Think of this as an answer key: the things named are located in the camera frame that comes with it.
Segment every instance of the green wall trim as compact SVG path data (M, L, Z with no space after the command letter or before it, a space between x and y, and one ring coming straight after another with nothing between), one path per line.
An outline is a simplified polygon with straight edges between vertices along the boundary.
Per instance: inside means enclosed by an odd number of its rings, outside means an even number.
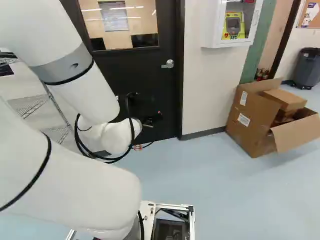
M243 67L240 84L250 83L255 80L258 64L264 50L269 28L272 22L277 0L264 0L260 20L255 34L253 45L250 46Z

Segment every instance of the cork board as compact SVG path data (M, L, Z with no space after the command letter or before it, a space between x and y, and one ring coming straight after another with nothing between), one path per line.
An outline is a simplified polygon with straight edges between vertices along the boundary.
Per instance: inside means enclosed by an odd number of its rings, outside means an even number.
M320 0L305 0L297 27L320 29Z

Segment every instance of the gray trash can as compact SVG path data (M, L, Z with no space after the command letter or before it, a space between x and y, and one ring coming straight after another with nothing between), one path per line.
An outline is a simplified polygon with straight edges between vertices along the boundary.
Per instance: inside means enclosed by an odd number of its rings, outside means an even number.
M320 48L300 51L292 80L297 88L309 90L320 82Z

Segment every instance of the floor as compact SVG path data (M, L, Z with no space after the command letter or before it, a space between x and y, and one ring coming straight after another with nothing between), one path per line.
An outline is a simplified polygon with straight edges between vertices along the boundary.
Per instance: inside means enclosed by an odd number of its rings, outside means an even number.
M320 85L311 91L282 88L320 111ZM144 200L194 205L197 240L318 240L319 159L320 140L251 159L228 135L219 133L156 142L117 165L140 178ZM0 217L1 239L64 240L68 231L26 217ZM82 234L76 239L90 238Z

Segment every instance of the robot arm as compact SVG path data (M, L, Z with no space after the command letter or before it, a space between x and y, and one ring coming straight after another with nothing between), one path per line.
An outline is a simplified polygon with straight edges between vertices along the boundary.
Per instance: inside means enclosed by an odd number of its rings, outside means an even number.
M129 121L108 123L118 115L119 104L60 2L4 0L0 22L0 46L13 51L81 114L79 128L92 127L88 135L101 138L108 152L125 151L131 141ZM1 207L35 176L50 143L1 98L0 112ZM141 124L133 125L136 137ZM132 228L140 201L140 182L132 173L52 142L41 176L2 213L61 223L99 239L122 240Z
M119 103L59 0L5 0L0 21L9 23L0 26L0 46L81 114L80 130L103 125L101 132L84 134L101 139L111 154L125 152L131 143L129 120L108 124L119 114ZM133 126L137 137L142 125L133 119Z

